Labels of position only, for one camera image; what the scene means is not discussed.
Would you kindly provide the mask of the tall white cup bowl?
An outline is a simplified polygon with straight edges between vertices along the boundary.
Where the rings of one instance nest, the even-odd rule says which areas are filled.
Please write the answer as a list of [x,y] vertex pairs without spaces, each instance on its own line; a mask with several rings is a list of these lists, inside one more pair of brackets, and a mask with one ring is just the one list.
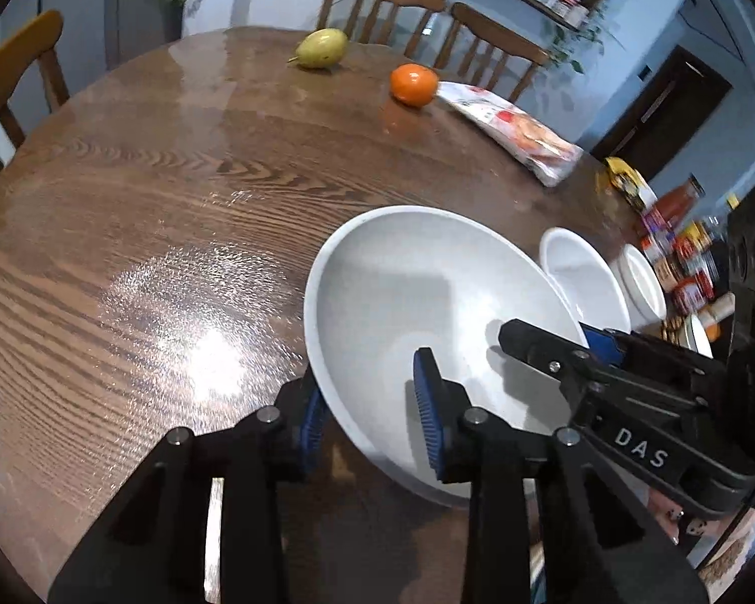
[[659,279],[648,259],[631,244],[626,244],[610,263],[619,282],[633,331],[660,325],[667,317],[667,304]]

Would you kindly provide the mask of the white slim bottle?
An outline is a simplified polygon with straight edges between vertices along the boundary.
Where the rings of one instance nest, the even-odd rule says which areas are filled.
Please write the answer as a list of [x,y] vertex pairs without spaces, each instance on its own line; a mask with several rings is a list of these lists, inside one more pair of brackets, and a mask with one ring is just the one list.
[[708,327],[718,325],[724,319],[730,318],[735,312],[735,294],[732,292],[724,293],[713,303],[709,303],[704,308],[701,308],[697,312],[697,317],[700,319],[702,326],[707,329]]

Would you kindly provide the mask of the grey refrigerator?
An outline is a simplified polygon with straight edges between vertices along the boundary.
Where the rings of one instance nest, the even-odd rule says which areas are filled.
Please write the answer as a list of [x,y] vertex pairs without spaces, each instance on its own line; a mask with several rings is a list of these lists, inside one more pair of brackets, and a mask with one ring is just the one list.
[[80,88],[182,36],[182,6],[170,0],[11,0],[0,17],[0,37],[47,10],[62,14],[57,55],[65,78]]

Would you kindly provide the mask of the green pear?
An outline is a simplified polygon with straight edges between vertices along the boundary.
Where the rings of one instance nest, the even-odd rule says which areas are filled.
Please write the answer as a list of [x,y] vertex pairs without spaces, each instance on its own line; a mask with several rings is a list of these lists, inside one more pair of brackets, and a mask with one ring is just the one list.
[[349,37],[342,30],[316,30],[298,44],[289,64],[305,69],[333,68],[341,63],[347,48]]

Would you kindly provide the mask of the wide white bowl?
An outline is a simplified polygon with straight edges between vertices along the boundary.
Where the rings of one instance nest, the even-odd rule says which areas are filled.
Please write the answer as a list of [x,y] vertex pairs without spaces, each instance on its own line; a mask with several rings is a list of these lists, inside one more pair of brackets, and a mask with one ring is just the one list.
[[305,286],[309,365],[335,420],[376,468],[443,506],[465,506],[469,488],[441,483],[429,466],[413,387],[417,349],[431,349],[443,378],[512,427],[551,433],[569,420],[554,378],[500,349],[511,319],[588,345],[525,252],[432,207],[380,207],[345,222]]

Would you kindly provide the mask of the medium white bowl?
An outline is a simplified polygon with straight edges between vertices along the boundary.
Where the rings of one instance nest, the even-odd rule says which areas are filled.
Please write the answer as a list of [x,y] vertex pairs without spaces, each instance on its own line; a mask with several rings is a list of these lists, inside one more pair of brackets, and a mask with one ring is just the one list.
[[539,263],[579,323],[630,333],[621,285],[584,237],[565,228],[548,229],[540,239]]

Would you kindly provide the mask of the orange tangerine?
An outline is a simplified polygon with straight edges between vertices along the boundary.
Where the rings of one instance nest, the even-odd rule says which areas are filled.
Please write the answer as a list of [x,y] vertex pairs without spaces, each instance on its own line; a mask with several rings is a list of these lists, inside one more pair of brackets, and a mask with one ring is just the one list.
[[435,100],[439,77],[420,64],[402,64],[390,75],[390,94],[394,100],[410,108],[424,108]]

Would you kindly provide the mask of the round wooden dining table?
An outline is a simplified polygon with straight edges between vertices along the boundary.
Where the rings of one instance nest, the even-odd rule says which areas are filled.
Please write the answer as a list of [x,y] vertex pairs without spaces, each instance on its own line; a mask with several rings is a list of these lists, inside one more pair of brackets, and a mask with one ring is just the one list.
[[636,237],[596,161],[548,190],[446,106],[395,102],[395,50],[321,73],[298,43],[238,27],[148,52],[0,175],[0,550],[24,600],[167,429],[230,427],[303,370],[309,267],[349,218],[440,207],[528,254],[552,227],[605,256]]

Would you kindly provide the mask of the red lid chili jar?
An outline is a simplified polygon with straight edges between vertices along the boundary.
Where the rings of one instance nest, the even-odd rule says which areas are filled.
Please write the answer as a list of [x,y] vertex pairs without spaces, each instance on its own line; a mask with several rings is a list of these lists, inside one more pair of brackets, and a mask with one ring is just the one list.
[[711,277],[705,271],[683,278],[671,293],[673,305],[683,317],[702,310],[713,297],[715,291]]

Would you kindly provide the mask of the white round plate bowl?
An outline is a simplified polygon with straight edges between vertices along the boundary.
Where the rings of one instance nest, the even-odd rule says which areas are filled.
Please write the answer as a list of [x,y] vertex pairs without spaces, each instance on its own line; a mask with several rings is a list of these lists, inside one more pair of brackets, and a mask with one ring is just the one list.
[[707,331],[697,315],[689,315],[683,322],[679,341],[683,348],[702,354],[707,358],[712,358],[711,341],[709,341]]

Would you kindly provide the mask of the white snack bag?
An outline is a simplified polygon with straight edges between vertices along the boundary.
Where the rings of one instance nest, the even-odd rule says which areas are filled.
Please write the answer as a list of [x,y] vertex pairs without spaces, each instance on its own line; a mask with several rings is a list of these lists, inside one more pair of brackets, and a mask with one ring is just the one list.
[[584,150],[498,94],[458,82],[440,82],[437,96],[500,144],[544,187],[558,186]]

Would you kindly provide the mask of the wooden chair back right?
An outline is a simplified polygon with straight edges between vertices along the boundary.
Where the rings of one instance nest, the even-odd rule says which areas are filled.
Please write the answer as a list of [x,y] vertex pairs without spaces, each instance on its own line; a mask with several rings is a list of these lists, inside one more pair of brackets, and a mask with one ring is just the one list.
[[469,31],[472,35],[472,42],[470,42],[469,48],[462,57],[456,71],[460,78],[469,78],[469,85],[479,86],[484,74],[489,70],[495,53],[499,53],[499,57],[495,61],[491,76],[485,85],[485,88],[490,92],[496,92],[496,86],[502,78],[502,72],[506,68],[508,60],[521,59],[527,62],[527,69],[522,73],[517,85],[512,88],[510,97],[508,97],[508,101],[513,104],[531,86],[537,71],[543,68],[550,59],[548,53],[541,46],[495,22],[494,19],[480,13],[468,4],[454,3],[450,7],[450,19],[450,27],[447,30],[446,37],[444,37],[443,45],[437,52],[433,68],[437,71],[444,71],[448,67],[460,32],[462,30]]

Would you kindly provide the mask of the yellow snack packet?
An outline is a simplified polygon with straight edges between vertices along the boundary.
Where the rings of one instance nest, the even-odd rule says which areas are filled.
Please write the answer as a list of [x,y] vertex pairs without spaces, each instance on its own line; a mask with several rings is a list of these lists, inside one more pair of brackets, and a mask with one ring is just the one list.
[[606,162],[612,187],[625,197],[634,210],[644,213],[656,203],[655,192],[637,169],[618,157],[608,157]]

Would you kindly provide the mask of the red sauce bottle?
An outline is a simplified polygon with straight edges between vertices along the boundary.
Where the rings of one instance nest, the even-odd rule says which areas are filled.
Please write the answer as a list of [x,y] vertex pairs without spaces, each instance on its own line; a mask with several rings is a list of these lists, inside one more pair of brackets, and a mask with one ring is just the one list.
[[700,181],[696,176],[690,175],[688,180],[660,196],[644,214],[642,222],[645,229],[649,233],[670,231],[688,215],[704,195],[705,191]]

